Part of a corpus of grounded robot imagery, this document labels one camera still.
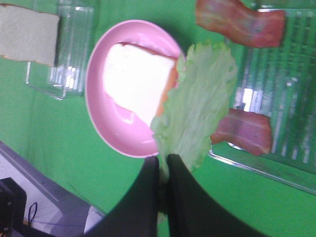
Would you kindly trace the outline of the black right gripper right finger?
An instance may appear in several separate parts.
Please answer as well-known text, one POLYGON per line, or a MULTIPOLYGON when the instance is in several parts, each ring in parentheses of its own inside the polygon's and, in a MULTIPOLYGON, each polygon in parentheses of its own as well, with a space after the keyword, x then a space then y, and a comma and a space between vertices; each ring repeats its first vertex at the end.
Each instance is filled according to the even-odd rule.
POLYGON ((196 181, 179 155, 167 157, 171 237, 264 237, 217 203, 196 181))

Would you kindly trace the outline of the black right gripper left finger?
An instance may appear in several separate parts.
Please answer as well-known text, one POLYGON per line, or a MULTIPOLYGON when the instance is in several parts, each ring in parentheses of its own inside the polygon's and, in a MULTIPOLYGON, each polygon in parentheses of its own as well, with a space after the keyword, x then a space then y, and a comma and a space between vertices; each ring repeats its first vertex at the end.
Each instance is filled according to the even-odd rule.
POLYGON ((124 197, 84 236, 157 236, 158 180, 158 158, 145 158, 137 178, 124 197))

